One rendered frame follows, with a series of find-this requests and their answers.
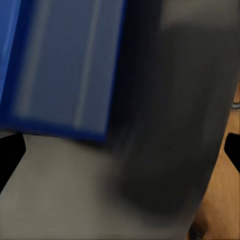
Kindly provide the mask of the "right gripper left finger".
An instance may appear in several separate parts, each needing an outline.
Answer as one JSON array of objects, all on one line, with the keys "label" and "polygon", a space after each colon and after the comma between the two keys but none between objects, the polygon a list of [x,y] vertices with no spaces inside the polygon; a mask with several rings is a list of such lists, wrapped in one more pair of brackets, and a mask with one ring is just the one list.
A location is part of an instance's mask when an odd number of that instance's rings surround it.
[{"label": "right gripper left finger", "polygon": [[26,152],[23,134],[0,138],[0,193]]}]

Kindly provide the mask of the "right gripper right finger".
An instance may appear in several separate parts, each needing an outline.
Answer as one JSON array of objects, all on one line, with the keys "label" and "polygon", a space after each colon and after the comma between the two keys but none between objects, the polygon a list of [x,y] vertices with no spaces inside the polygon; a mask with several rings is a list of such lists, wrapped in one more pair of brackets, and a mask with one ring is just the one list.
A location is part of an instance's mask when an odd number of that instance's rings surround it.
[{"label": "right gripper right finger", "polygon": [[240,135],[228,133],[225,140],[224,151],[240,173]]}]

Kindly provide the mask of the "folder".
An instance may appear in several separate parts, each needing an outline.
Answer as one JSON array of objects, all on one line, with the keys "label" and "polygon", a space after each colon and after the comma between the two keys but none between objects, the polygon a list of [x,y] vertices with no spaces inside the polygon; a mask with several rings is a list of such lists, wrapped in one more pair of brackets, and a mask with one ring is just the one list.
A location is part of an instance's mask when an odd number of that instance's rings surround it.
[{"label": "folder", "polygon": [[0,133],[107,141],[127,0],[0,0]]}]

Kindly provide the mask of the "swivel chair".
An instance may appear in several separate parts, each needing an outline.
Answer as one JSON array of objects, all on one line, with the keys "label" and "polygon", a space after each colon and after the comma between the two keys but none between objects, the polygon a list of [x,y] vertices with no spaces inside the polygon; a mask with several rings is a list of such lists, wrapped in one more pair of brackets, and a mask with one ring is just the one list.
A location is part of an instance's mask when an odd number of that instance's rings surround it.
[{"label": "swivel chair", "polygon": [[106,141],[23,134],[0,240],[204,240],[239,76],[240,0],[127,0]]}]

